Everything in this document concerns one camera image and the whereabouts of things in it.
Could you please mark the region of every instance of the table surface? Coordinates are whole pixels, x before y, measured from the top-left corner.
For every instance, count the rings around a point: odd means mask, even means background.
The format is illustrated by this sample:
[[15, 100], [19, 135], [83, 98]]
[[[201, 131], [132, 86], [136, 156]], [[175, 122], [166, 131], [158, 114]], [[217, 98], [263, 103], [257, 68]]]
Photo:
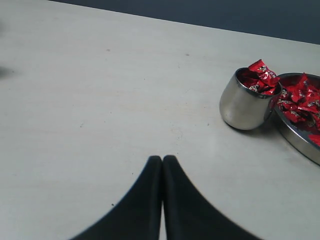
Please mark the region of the table surface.
[[278, 74], [320, 75], [319, 45], [43, 0], [0, 5], [1, 239], [73, 237], [148, 156], [167, 154], [257, 236], [320, 238], [319, 166], [271, 124], [239, 132], [219, 114], [236, 69], [263, 58]]

